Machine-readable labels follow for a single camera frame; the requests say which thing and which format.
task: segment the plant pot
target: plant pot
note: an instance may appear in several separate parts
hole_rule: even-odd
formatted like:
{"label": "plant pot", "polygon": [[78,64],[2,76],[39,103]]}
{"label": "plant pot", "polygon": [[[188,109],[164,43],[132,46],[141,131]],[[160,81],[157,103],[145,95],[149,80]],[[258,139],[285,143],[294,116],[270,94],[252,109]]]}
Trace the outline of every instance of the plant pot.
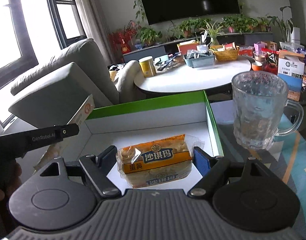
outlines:
{"label": "plant pot", "polygon": [[261,24],[260,26],[261,26],[261,32],[265,33],[267,30],[266,24]]}
{"label": "plant pot", "polygon": [[153,46],[155,44],[155,41],[145,41],[145,44],[150,47],[150,46]]}
{"label": "plant pot", "polygon": [[234,32],[235,32],[235,30],[234,30],[234,28],[233,28],[232,26],[230,26],[230,27],[228,28],[228,30],[229,30],[229,33],[234,33]]}
{"label": "plant pot", "polygon": [[192,36],[191,30],[183,31],[183,34],[184,34],[184,37],[185,37],[185,38],[188,38],[188,37],[191,37],[191,36]]}

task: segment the orange basket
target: orange basket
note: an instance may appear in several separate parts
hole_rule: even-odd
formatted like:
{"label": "orange basket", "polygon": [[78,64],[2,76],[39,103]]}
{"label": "orange basket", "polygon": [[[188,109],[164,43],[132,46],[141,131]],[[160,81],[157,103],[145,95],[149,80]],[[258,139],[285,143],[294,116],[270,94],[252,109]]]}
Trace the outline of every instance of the orange basket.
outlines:
{"label": "orange basket", "polygon": [[236,46],[235,50],[217,51],[219,48],[223,48],[223,45],[211,46],[210,50],[213,51],[218,61],[233,61],[237,59],[240,47]]}

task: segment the glass vase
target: glass vase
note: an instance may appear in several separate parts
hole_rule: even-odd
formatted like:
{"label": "glass vase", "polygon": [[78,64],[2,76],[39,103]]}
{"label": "glass vase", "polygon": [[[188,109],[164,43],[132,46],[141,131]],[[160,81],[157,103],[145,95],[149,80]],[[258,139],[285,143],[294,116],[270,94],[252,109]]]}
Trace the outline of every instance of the glass vase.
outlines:
{"label": "glass vase", "polygon": [[217,46],[217,45],[219,45],[219,41],[217,40],[216,35],[215,36],[211,36],[210,47],[211,46]]}

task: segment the gray sofa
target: gray sofa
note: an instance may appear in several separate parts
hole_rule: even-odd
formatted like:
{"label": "gray sofa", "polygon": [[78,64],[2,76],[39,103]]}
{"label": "gray sofa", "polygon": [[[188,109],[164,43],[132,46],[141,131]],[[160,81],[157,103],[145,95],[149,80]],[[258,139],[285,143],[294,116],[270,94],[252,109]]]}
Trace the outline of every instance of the gray sofa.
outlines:
{"label": "gray sofa", "polygon": [[95,107],[145,99],[134,85],[140,64],[128,62],[120,71],[114,84],[93,39],[79,41],[13,81],[9,112],[42,128],[66,124],[89,94]]}

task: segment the red decoration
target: red decoration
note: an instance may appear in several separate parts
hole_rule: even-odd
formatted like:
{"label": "red decoration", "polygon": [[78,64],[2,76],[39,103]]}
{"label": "red decoration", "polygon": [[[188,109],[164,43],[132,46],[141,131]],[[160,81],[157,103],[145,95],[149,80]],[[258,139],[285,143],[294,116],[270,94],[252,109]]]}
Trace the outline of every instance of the red decoration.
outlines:
{"label": "red decoration", "polygon": [[128,42],[136,35],[138,29],[141,27],[134,21],[129,21],[128,25],[123,30],[119,29],[108,35],[112,48],[118,50],[118,46],[121,46],[123,54],[131,52],[131,48]]}

